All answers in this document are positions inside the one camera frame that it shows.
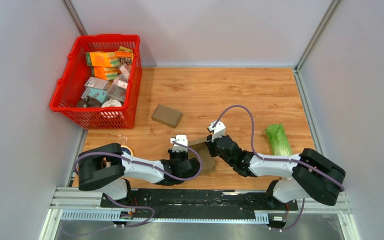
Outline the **cardboard box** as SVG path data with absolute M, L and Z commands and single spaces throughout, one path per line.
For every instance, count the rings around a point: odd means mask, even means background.
M 181 111 L 159 104 L 151 115 L 151 119 L 155 122 L 175 129 L 178 126 L 182 116 L 183 113 Z
M 216 161 L 213 157 L 211 157 L 206 146 L 206 141 L 206 137 L 188 141 L 188 146 L 195 150 L 201 158 L 202 170 L 200 175 L 208 175 L 216 170 Z

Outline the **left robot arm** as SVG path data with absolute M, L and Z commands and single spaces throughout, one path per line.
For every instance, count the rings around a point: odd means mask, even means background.
M 191 148 L 168 150 L 169 159 L 147 160 L 122 150 L 119 143 L 111 143 L 80 153 L 74 163 L 78 189 L 99 191 L 110 196 L 120 207 L 133 201 L 128 178 L 144 180 L 160 186 L 174 186 L 195 179 L 202 171 L 201 157 L 190 158 Z

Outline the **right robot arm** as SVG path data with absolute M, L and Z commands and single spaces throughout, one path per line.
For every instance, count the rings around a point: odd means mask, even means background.
M 288 156 L 265 155 L 241 149 L 228 135 L 208 135 L 205 144 L 212 157 L 220 157 L 240 176 L 279 177 L 265 195 L 266 205 L 273 210 L 306 198 L 334 206 L 344 191 L 345 170 L 312 148 Z

